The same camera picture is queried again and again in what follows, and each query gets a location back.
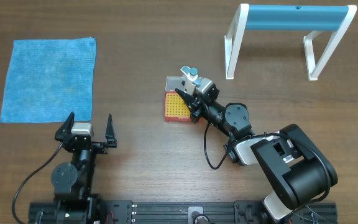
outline blue towel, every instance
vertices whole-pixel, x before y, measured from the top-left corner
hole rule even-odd
[[[89,121],[95,58],[94,38],[15,40],[1,122]]]

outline wooden tabletop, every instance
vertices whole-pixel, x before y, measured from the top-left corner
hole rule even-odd
[[[268,4],[271,1],[251,1]],[[307,32],[246,31],[234,80],[224,75],[224,43],[241,1],[0,0],[0,114],[13,40],[95,37],[92,124],[104,139],[112,114],[118,148],[98,156],[93,192],[138,202],[260,200],[272,191],[259,166],[226,160],[211,170],[204,158],[206,123],[166,123],[165,79],[184,65],[213,80],[218,101],[247,105],[256,133],[296,123],[335,167],[339,182],[326,202],[336,202],[340,223],[358,223],[358,11],[319,80],[308,81],[303,50]],[[314,1],[347,5],[355,1]],[[287,0],[274,4],[309,4]],[[314,40],[323,52],[329,34]],[[58,146],[61,123],[0,123],[0,223],[12,223],[11,202],[21,182]],[[227,138],[208,133],[217,164]],[[68,162],[62,151],[23,188],[16,204],[27,220],[29,202],[53,199],[50,174]]]

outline blue bar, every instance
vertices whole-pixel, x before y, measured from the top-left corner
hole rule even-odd
[[[347,6],[250,5],[248,30],[338,30]]]

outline gray joint cap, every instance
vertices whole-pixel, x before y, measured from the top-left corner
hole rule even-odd
[[[193,67],[190,69],[190,75],[197,75],[197,74],[198,74],[197,68]]]

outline white stand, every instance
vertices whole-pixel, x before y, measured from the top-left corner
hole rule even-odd
[[[333,54],[336,46],[338,45],[339,41],[341,41],[347,28],[352,22],[353,17],[356,14],[357,6],[350,5],[348,7],[349,10],[344,20],[342,21],[338,30],[333,32],[333,34],[331,35],[328,45],[325,48],[317,65],[314,60],[312,40],[317,35],[319,35],[322,31],[318,31],[318,30],[312,31],[309,35],[303,38],[309,80],[311,81],[317,80],[319,74],[323,70],[328,59]],[[234,70],[236,69],[242,37],[246,29],[248,12],[249,12],[249,4],[240,4],[230,24],[229,31],[224,36],[224,51],[225,51],[224,58],[226,64],[226,79],[234,79]]]

